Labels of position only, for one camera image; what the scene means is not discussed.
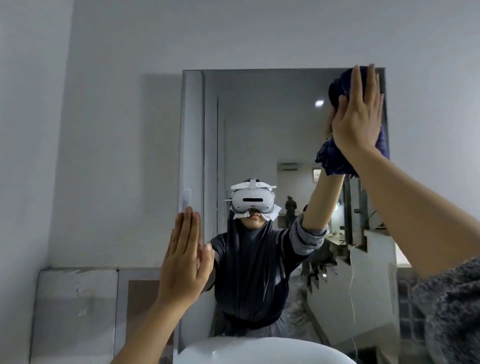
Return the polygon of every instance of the washbasin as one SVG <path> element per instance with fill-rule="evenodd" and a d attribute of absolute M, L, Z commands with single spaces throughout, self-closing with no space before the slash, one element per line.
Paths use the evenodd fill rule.
<path fill-rule="evenodd" d="M 175 364 L 352 364 L 345 354 L 310 341 L 217 337 L 189 345 Z"/>

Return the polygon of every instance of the gray fuzzy sleeve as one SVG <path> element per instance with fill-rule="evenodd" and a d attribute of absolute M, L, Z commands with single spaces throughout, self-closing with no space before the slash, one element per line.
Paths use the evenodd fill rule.
<path fill-rule="evenodd" d="M 436 363 L 480 363 L 480 257 L 421 281 L 413 297 Z"/>

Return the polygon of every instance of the forearm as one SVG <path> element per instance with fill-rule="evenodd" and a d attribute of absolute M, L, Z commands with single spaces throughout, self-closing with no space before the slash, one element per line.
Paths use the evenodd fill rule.
<path fill-rule="evenodd" d="M 324 171 L 320 174 L 303 216 L 303 228 L 320 230 L 328 226 L 342 191 L 343 178 L 338 175 L 327 176 Z"/>
<path fill-rule="evenodd" d="M 344 153 L 388 231 L 427 277 L 480 254 L 480 224 L 418 183 L 374 148 Z"/>
<path fill-rule="evenodd" d="M 184 312 L 155 304 L 111 364 L 157 364 Z"/>

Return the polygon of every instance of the blue cloth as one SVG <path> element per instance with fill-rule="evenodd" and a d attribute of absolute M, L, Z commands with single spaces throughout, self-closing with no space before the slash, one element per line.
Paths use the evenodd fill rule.
<path fill-rule="evenodd" d="M 365 92 L 365 85 L 367 84 L 367 69 L 368 67 L 361 66 L 360 74 L 362 78 L 363 92 Z M 328 96 L 330 102 L 335 110 L 338 110 L 338 98 L 345 95 L 347 98 L 350 95 L 350 80 L 352 76 L 352 68 L 343 72 L 341 76 L 335 79 L 328 89 Z M 385 139 L 385 131 L 383 126 L 380 127 L 380 134 L 378 135 L 375 147 L 388 158 L 388 148 Z M 335 144 L 333 138 L 328 139 L 317 153 L 315 163 L 320 163 L 325 170 L 327 176 L 332 174 L 349 174 L 351 177 L 358 177 L 357 172 L 352 165 L 343 156 L 340 149 Z"/>

